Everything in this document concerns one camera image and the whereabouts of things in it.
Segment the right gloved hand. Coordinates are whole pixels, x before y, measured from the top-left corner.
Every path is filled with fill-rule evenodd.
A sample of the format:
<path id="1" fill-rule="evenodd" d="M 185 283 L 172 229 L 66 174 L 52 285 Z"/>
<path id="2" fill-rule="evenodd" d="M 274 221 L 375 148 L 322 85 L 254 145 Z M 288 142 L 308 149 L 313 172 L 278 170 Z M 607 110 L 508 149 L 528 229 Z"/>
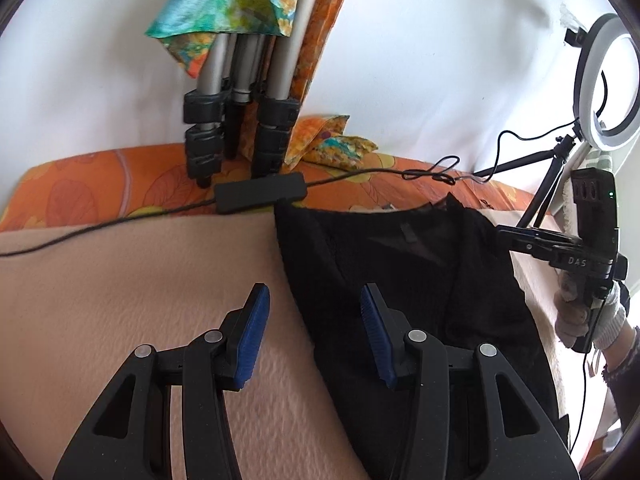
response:
<path id="1" fill-rule="evenodd" d="M 555 331 L 564 346 L 572 348 L 578 338 L 587 337 L 598 350 L 610 348 L 627 324 L 622 303 L 625 286 L 615 282 L 600 309 L 588 308 L 579 298 L 577 276 L 562 271 L 559 286 L 554 297 L 558 310 Z"/>

